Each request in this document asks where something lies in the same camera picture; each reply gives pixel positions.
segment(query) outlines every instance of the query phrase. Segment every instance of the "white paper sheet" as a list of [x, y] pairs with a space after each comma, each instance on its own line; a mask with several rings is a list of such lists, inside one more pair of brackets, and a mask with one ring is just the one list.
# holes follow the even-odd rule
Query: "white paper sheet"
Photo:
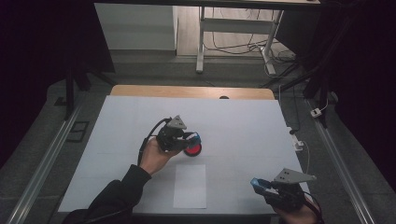
[[206, 208], [205, 165], [177, 165], [175, 208]]

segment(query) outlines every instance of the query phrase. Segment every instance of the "black curtain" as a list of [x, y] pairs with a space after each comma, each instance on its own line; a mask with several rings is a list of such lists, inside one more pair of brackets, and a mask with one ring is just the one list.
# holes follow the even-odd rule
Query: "black curtain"
[[393, 189], [395, 53], [396, 4], [367, 1], [335, 54], [330, 83], [339, 98], [336, 112]]
[[114, 67], [93, 3], [0, 4], [1, 167], [46, 102], [48, 87], [65, 78], [72, 60], [102, 72]]

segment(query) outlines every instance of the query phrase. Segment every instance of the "wall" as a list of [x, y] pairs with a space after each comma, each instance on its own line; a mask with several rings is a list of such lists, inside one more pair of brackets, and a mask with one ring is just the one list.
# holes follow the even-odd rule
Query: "wall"
[[176, 49], [177, 7], [95, 4], [109, 49]]

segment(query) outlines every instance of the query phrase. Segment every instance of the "black sleeve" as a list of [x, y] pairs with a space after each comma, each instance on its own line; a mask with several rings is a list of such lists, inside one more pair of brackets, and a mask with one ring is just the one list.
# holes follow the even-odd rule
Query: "black sleeve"
[[[111, 181], [93, 200], [88, 210], [77, 210], [69, 214], [63, 224], [78, 223], [81, 218], [88, 220], [119, 212], [127, 207], [137, 205], [142, 196], [143, 187], [151, 176], [142, 168], [131, 165], [125, 177]], [[115, 217], [102, 219], [95, 223], [130, 223], [131, 212], [125, 212]]]

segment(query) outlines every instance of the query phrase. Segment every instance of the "table leg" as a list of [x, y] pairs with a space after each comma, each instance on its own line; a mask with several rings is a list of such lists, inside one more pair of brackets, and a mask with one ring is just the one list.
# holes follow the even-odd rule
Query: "table leg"
[[270, 49], [271, 49], [271, 45], [272, 45], [272, 43], [274, 41], [274, 37], [275, 37], [276, 30], [277, 30], [277, 27], [278, 27], [279, 22], [280, 22], [280, 18], [282, 17], [282, 13], [283, 13], [283, 10], [282, 11], [278, 11], [278, 13], [276, 15], [276, 18], [275, 18], [275, 20], [273, 22], [273, 25], [271, 27], [270, 34], [268, 35], [268, 39], [267, 39], [267, 43], [265, 44], [265, 48], [260, 48], [260, 50], [262, 52], [262, 57], [264, 58], [264, 61], [265, 61], [265, 67], [267, 68], [268, 74], [270, 76], [276, 74], [275, 68], [274, 68], [274, 66], [273, 66], [273, 64], [271, 62], [271, 58], [270, 58], [269, 52], [270, 52]]
[[197, 54], [196, 73], [204, 72], [204, 26], [205, 26], [205, 7], [201, 7], [201, 15], [199, 20], [199, 44]]

